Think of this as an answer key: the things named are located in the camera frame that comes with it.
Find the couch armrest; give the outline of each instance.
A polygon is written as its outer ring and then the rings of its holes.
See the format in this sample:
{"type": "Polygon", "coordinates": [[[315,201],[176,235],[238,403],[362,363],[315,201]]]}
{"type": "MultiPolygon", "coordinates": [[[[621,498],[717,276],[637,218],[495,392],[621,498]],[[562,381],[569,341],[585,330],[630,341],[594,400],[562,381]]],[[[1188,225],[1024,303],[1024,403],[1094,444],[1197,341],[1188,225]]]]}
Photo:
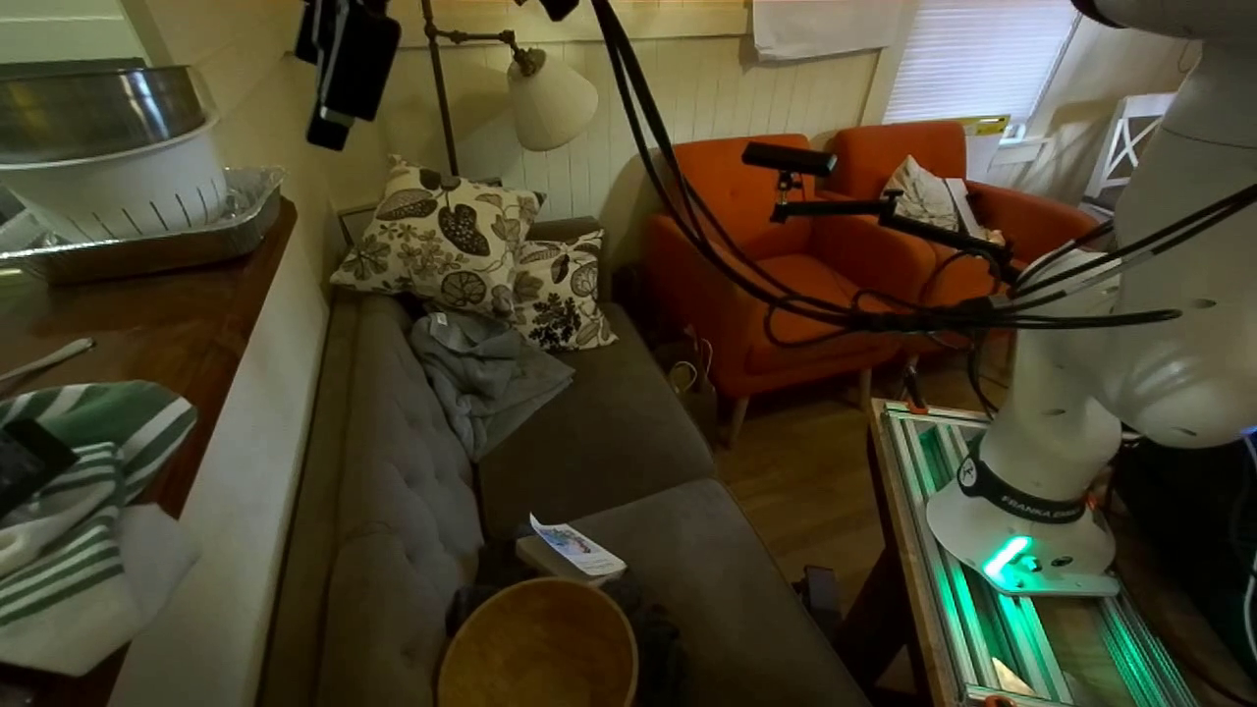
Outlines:
{"type": "Polygon", "coordinates": [[[897,233],[876,218],[831,218],[815,225],[808,250],[876,299],[942,307],[993,290],[979,254],[897,233]]]}
{"type": "Polygon", "coordinates": [[[1058,244],[1095,227],[1095,218],[1090,218],[1083,210],[981,181],[972,181],[972,206],[981,225],[1007,233],[1014,265],[1031,265],[1055,250],[1058,244]]]}
{"type": "Polygon", "coordinates": [[[717,381],[742,377],[755,330],[767,318],[767,303],[742,290],[718,271],[674,218],[657,218],[645,239],[647,290],[674,325],[696,325],[718,354],[710,363],[717,381]]]}

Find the white pillow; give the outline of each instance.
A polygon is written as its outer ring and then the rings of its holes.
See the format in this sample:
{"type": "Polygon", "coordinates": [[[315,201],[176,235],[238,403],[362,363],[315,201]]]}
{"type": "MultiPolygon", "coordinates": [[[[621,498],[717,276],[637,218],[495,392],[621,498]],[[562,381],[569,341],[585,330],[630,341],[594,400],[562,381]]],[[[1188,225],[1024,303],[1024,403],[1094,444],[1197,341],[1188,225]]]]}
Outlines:
{"type": "Polygon", "coordinates": [[[903,159],[900,169],[890,181],[890,191],[900,191],[897,218],[920,222],[947,233],[966,233],[973,239],[988,239],[988,227],[979,225],[972,210],[972,187],[960,176],[934,176],[916,159],[903,159]]]}

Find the striped towel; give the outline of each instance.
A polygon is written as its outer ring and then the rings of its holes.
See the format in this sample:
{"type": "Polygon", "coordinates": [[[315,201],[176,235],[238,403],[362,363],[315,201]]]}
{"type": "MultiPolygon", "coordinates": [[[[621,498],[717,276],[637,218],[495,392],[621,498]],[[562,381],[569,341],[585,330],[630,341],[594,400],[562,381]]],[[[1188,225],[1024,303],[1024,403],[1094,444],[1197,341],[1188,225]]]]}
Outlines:
{"type": "Polygon", "coordinates": [[[84,676],[159,614],[152,585],[172,588],[198,558],[172,520],[130,507],[184,444],[198,409],[151,381],[108,381],[0,400],[0,426],[20,418],[73,444],[78,462],[0,520],[0,665],[84,676]]]}

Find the green light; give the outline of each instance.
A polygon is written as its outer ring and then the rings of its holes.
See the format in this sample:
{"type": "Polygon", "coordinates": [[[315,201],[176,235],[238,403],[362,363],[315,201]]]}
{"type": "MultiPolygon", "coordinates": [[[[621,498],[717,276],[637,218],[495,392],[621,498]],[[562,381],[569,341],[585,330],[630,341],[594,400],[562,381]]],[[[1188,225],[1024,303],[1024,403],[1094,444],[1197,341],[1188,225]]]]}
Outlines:
{"type": "Polygon", "coordinates": [[[1024,551],[1031,551],[1031,540],[1024,540],[1024,536],[1007,540],[1007,548],[981,566],[981,575],[988,575],[990,580],[1000,580],[1000,576],[1007,575],[1007,566],[1011,566],[1014,558],[1023,558],[1024,551]]]}

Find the throw pillow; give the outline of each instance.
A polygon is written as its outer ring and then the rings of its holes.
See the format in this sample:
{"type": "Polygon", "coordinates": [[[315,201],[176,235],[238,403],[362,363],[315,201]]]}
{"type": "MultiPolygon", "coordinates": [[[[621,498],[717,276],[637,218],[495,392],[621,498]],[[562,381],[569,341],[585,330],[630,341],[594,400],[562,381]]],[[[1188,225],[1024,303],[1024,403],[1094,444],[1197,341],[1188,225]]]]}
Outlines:
{"type": "Polygon", "coordinates": [[[396,160],[374,222],[330,282],[511,314],[514,259],[539,210],[539,191],[463,176],[439,181],[434,169],[396,160]]]}
{"type": "Polygon", "coordinates": [[[514,271],[514,325],[543,351],[596,351],[617,341],[596,307],[604,233],[526,239],[514,271]]]}
{"type": "Polygon", "coordinates": [[[916,159],[903,159],[890,181],[891,187],[900,191],[897,218],[988,239],[988,227],[972,214],[966,181],[934,176],[916,159]]]}

